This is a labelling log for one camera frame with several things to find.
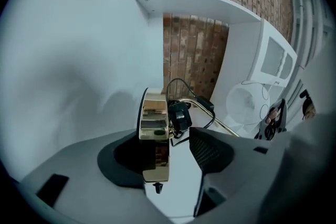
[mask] white cabinet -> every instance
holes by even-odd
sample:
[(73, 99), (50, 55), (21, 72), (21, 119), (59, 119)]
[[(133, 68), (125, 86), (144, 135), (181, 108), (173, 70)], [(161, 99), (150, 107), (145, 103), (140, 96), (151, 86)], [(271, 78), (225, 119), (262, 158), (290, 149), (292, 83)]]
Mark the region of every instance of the white cabinet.
[(266, 20), (230, 25), (223, 64), (211, 97), (216, 116), (239, 135), (253, 137), (258, 124), (241, 125), (229, 116), (229, 91), (242, 81), (256, 81), (269, 91), (272, 105), (287, 86), (296, 60), (290, 44)]

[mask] white wall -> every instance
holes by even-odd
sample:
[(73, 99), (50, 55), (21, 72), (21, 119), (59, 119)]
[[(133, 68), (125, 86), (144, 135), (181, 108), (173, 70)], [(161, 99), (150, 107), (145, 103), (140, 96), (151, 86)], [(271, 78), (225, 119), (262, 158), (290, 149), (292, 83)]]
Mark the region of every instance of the white wall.
[(304, 99), (299, 94), (308, 86), (303, 85), (301, 78), (307, 65), (318, 57), (322, 49), (335, 42), (335, 18), (326, 0), (293, 0), (294, 24), (291, 45), (295, 49), (298, 60), (293, 76), (282, 97), (288, 105), (287, 130), (292, 130), (302, 122), (302, 104)]
[(249, 77), (258, 49), (260, 27), (260, 22), (229, 26), (222, 67), (210, 100), (221, 121), (227, 116), (226, 98), (230, 90)]
[(0, 150), (11, 176), (21, 180), (71, 143), (135, 127), (144, 89), (163, 87), (162, 63), (151, 60), (162, 45), (153, 51), (148, 37), (136, 0), (9, 1)]

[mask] metal rod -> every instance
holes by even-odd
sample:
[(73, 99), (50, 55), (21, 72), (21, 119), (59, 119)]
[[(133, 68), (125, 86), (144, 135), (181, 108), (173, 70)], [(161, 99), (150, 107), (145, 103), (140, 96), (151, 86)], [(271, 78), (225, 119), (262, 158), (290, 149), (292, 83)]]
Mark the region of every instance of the metal rod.
[[(197, 101), (193, 99), (180, 98), (179, 101), (194, 104), (198, 108), (202, 109), (208, 116), (212, 117), (212, 114), (210, 113), (210, 111), (208, 111), (204, 106), (202, 106), (200, 103), (198, 103)], [(223, 122), (221, 122), (217, 117), (215, 118), (215, 122), (219, 124), (221, 127), (223, 127), (230, 135), (239, 137), (239, 135), (236, 132), (232, 131), (228, 126), (226, 126)]]

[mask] wire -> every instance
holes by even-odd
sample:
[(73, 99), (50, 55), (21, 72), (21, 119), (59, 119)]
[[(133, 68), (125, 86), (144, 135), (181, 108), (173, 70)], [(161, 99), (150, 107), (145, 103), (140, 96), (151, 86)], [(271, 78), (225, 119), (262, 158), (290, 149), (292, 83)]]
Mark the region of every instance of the wire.
[(203, 128), (206, 128), (206, 129), (207, 129), (208, 127), (210, 127), (210, 125), (213, 124), (214, 121), (215, 121), (215, 119), (216, 119), (215, 111), (210, 111), (210, 112), (211, 112), (211, 114), (212, 114), (212, 119), (211, 119), (211, 121), (209, 121), (208, 124), (206, 124)]
[(181, 133), (180, 135), (173, 134), (175, 139), (181, 139), (184, 133)]
[(184, 83), (184, 85), (188, 88), (189, 92), (191, 92), (193, 94), (193, 96), (196, 97), (196, 94), (193, 92), (193, 90), (190, 88), (190, 86), (183, 79), (175, 78), (175, 79), (172, 79), (168, 83), (167, 88), (166, 88), (166, 101), (167, 101), (168, 105), (169, 105), (169, 88), (170, 88), (170, 84), (172, 84), (172, 82), (175, 81), (175, 80), (181, 80)]
[(189, 140), (189, 136), (187, 138), (181, 140), (181, 141), (178, 141), (175, 145), (173, 144), (173, 140), (170, 139), (170, 143), (172, 144), (172, 146), (177, 146), (177, 145), (182, 144), (183, 142), (188, 141), (188, 140)]

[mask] gold metallic object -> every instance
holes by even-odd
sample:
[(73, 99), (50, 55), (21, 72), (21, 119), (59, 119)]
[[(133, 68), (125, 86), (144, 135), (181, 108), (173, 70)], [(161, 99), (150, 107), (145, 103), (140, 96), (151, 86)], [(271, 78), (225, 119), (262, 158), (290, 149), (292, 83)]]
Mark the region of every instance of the gold metallic object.
[(148, 164), (144, 181), (166, 182), (169, 179), (169, 120), (165, 95), (147, 89), (140, 115), (139, 140), (146, 148)]
[[(210, 117), (212, 117), (212, 114), (210, 113), (210, 111), (208, 111), (204, 106), (202, 106), (200, 103), (198, 103), (197, 101), (195, 101), (193, 99), (190, 99), (190, 98), (180, 98), (179, 101), (180, 102), (185, 102), (185, 103), (193, 104), (193, 105), (197, 106), (198, 108), (202, 109)], [(218, 125), (220, 125), (221, 127), (223, 127), (230, 135), (239, 137), (239, 135), (236, 132), (234, 132), (233, 130), (231, 130), (228, 126), (226, 126), (223, 122), (221, 122), (217, 117), (215, 118), (215, 122)]]

